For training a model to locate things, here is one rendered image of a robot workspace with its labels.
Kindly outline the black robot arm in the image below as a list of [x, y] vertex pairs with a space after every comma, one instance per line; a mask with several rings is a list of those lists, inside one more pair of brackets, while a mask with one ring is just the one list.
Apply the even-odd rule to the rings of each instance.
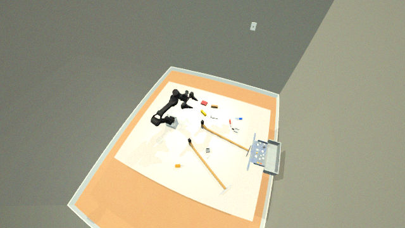
[[[178, 100], [179, 100], [179, 96], [180, 96], [182, 99], [185, 100], [185, 97], [188, 96], [188, 93], [189, 93], [189, 91], [188, 91], [188, 90], [185, 90], [185, 92], [183, 93], [183, 95], [180, 96], [181, 93], [178, 91], [178, 89], [174, 89], [174, 90], [172, 91], [172, 94], [173, 94], [173, 95], [170, 96], [169, 102], [168, 102], [167, 104], [165, 104], [164, 107], [162, 107], [162, 109], [158, 110], [158, 111], [156, 112], [156, 114], [154, 114], [154, 115], [152, 116], [152, 118], [151, 118], [151, 120], [150, 120], [151, 123], [154, 124], [154, 125], [157, 127], [157, 126], [159, 126], [160, 124], [165, 124], [165, 123], [166, 123], [166, 124], [171, 125], [173, 122], [175, 122], [175, 117], [172, 117], [172, 116], [168, 117], [168, 116], [166, 116], [166, 117], [162, 118], [162, 116], [163, 116], [163, 114], [164, 114], [166, 111], [168, 111], [171, 107], [177, 105]], [[159, 118], [159, 119], [156, 118], [156, 117], [155, 117], [156, 115], [159, 115], [160, 118]]]

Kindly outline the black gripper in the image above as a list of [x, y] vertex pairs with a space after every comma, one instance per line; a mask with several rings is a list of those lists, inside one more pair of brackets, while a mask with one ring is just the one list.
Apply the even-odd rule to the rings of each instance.
[[[183, 94], [181, 94], [180, 96], [182, 96], [182, 95], [183, 95]], [[194, 96], [194, 92], [192, 92], [192, 91], [189, 93], [189, 97], [188, 97], [188, 96], [185, 97], [185, 100], [182, 99], [180, 96], [179, 96], [179, 100], [180, 100], [180, 101], [183, 101], [182, 104], [180, 105], [181, 109], [193, 108], [193, 107], [189, 106], [189, 105], [186, 103], [186, 102], [188, 102], [188, 100], [189, 100], [190, 98], [193, 99], [193, 100], [195, 100], [195, 101], [198, 101], [198, 100], [195, 98], [195, 96]]]

